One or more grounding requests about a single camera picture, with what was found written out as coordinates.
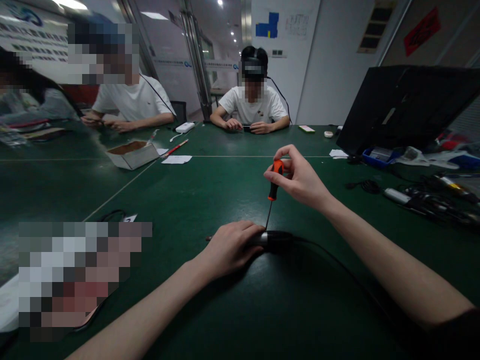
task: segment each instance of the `man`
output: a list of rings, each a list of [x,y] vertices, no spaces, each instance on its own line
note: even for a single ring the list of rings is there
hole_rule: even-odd
[[[289,155],[282,159],[288,176],[271,172],[269,167],[265,178],[330,221],[391,298],[425,330],[431,341],[428,345],[432,357],[478,359],[480,310],[435,271],[338,201],[295,146],[280,148],[274,159],[285,155]],[[200,254],[67,359],[142,359],[202,288],[241,269],[262,253],[261,246],[248,246],[248,241],[264,230],[251,221],[220,227]],[[228,321],[219,326],[228,328]]]
[[[266,85],[268,64],[264,49],[253,46],[243,49],[240,69],[243,86],[233,87],[221,98],[210,116],[212,123],[225,130],[242,130],[243,125],[250,125],[253,134],[268,134],[289,126],[290,118],[279,95]],[[223,119],[234,111],[238,112],[238,119]]]
[[[101,84],[91,112],[81,120],[89,128],[97,129],[102,126],[103,116],[116,110],[126,121],[105,120],[103,123],[119,133],[174,122],[174,110],[162,85],[139,73],[125,76],[125,84]]]
[[[96,55],[96,73],[87,74],[82,81],[101,84],[92,111],[82,122],[92,129],[105,125],[119,133],[173,123],[175,113],[162,85],[139,73],[138,33],[133,25],[112,23],[98,13],[74,13],[71,17],[69,43]],[[83,53],[71,55],[82,59]],[[125,121],[102,120],[105,114],[117,111]]]

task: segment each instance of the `red pen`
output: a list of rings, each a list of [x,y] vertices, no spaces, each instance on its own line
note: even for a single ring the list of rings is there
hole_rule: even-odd
[[[178,145],[175,146],[172,150],[164,153],[164,154],[163,154],[162,156],[160,156],[160,157],[161,157],[162,159],[165,159],[167,156],[169,156],[171,153],[173,153],[175,150],[177,150],[179,147],[181,147],[181,146],[182,146],[183,144],[185,144],[187,141],[188,141],[188,139],[185,140],[184,142],[178,144]]]

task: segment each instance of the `person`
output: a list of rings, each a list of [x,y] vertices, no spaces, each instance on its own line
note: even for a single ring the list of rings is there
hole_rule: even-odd
[[[120,111],[126,121],[102,121],[105,114],[116,111]],[[171,124],[175,119],[174,113],[160,82],[137,72],[126,76],[125,84],[101,84],[95,104],[81,120],[91,129],[98,129],[104,124],[119,133],[127,133]]]
[[[439,354],[475,352],[478,358],[480,311],[440,275],[337,200],[295,146],[280,148],[274,159],[285,155],[290,157],[282,159],[288,175],[272,172],[269,167],[265,178],[331,222],[391,298],[429,333]],[[261,246],[246,244],[264,230],[251,221],[221,226],[200,254],[67,359],[141,359],[203,287],[262,253]]]
[[[83,115],[53,80],[25,65],[18,54],[0,47],[0,121],[10,126],[39,120],[79,120]]]
[[[250,65],[249,58],[258,59],[261,66]],[[252,134],[268,134],[290,124],[290,117],[277,92],[266,85],[269,57],[267,52],[247,46],[241,52],[241,76],[244,86],[231,88],[218,102],[210,121],[225,130],[242,130],[250,125]],[[238,112],[238,119],[224,120],[226,114]]]
[[[138,30],[96,12],[69,16],[73,23],[67,30],[68,41],[96,55],[98,73],[85,74],[85,79],[100,84],[95,103],[82,122],[92,129],[105,125],[119,133],[173,123],[176,114],[163,86],[140,74],[135,50]],[[118,112],[125,120],[103,120],[105,114]]]

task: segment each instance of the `black sleeve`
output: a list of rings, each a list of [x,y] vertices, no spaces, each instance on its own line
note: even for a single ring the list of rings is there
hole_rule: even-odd
[[[480,309],[444,322],[429,332],[439,358],[480,359]]]

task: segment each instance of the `screwdriver shaft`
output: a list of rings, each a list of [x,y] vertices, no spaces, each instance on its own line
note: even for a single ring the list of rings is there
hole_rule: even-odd
[[[270,212],[272,211],[272,204],[273,203],[274,203],[273,201],[270,201],[270,210],[268,210],[268,216],[266,218],[265,231],[267,231],[267,228],[269,226]]]

